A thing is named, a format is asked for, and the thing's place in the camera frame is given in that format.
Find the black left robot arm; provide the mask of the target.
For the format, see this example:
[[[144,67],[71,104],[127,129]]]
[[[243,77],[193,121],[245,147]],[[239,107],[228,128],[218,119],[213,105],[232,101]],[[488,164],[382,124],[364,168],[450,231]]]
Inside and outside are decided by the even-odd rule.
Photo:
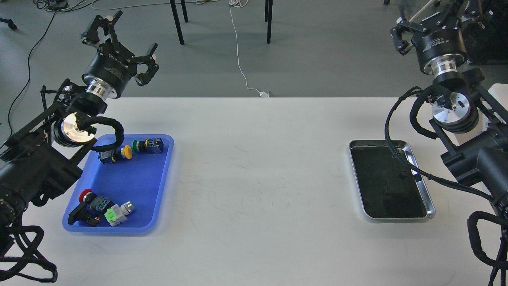
[[[56,265],[49,262],[38,247],[44,237],[40,226],[24,226],[22,215],[30,203],[44,206],[65,193],[81,178],[79,163],[89,151],[100,161],[111,163],[130,159],[134,152],[162,146],[147,139],[123,145],[124,128],[115,119],[103,116],[107,98],[119,98],[130,79],[147,85],[159,69],[154,51],[135,56],[123,46],[114,25],[122,15],[112,18],[97,15],[81,34],[83,44],[96,47],[96,55],[82,75],[83,85],[65,79],[56,90],[52,105],[44,105],[42,114],[11,135],[4,143],[1,160],[1,262],[11,263],[1,271],[1,281],[15,276],[43,283],[56,282]]]

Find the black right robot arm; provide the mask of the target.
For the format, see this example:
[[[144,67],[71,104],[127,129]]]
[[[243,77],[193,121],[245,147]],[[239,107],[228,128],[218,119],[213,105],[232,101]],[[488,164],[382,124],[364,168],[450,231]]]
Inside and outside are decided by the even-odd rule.
[[[413,87],[390,110],[384,135],[390,151],[403,164],[443,186],[475,194],[490,203],[493,213],[473,212],[468,235],[474,255],[491,266],[488,284],[507,284],[507,110],[482,85],[484,74],[474,68],[458,69],[468,59],[462,24],[484,16],[481,0],[452,0],[443,10],[414,22],[403,6],[390,30],[396,51],[416,50],[420,71],[433,76],[432,85]],[[409,114],[419,134],[440,139],[446,152],[441,159],[454,176],[450,181],[425,172],[404,158],[389,134],[393,112],[410,96],[416,96]]]

